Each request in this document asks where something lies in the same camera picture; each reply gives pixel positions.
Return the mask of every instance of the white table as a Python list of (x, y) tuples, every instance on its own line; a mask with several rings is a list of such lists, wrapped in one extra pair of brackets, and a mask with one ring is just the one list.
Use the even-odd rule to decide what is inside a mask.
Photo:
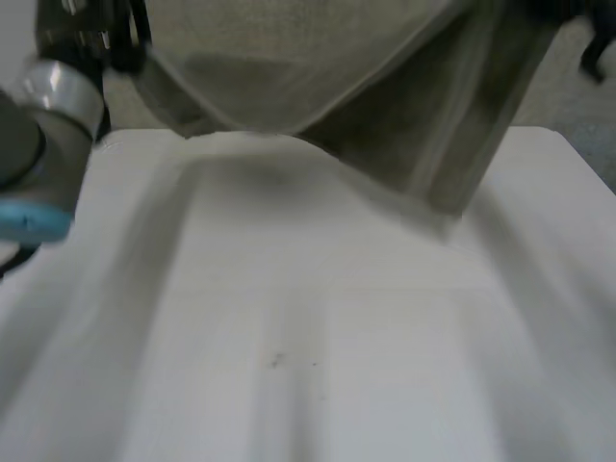
[(616, 460), (616, 199), (514, 128), (437, 239), (316, 148), (112, 135), (0, 286), (0, 460)]

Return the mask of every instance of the gray floor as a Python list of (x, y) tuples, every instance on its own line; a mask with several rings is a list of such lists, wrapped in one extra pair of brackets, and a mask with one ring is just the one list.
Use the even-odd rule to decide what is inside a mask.
[[(564, 135), (616, 192), (616, 44), (603, 59), (613, 77), (597, 87), (578, 73), (579, 56), (590, 38), (589, 27), (581, 20), (562, 29), (537, 71), (515, 124), (543, 126)], [(106, 91), (115, 127), (161, 127), (125, 80), (112, 80)]]

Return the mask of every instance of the blue band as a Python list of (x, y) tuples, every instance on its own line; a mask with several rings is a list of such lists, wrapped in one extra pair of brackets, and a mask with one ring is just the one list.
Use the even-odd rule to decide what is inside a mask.
[(68, 236), (72, 215), (50, 205), (0, 200), (0, 241), (22, 245), (56, 243)]

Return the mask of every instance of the black cable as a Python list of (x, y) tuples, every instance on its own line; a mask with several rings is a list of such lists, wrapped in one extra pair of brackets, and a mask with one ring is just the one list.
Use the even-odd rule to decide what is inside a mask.
[(131, 9), (133, 10), (133, 20), (135, 21), (139, 42), (151, 43), (152, 31), (150, 30), (150, 20), (147, 16), (145, 0), (131, 0)]
[(28, 262), (32, 257), (35, 256), (37, 251), (39, 250), (39, 246), (36, 247), (25, 247), (21, 246), (17, 252), (7, 260), (5, 263), (0, 265), (0, 281), (4, 279), (4, 276), (7, 272), (16, 270), (21, 267), (24, 263)]

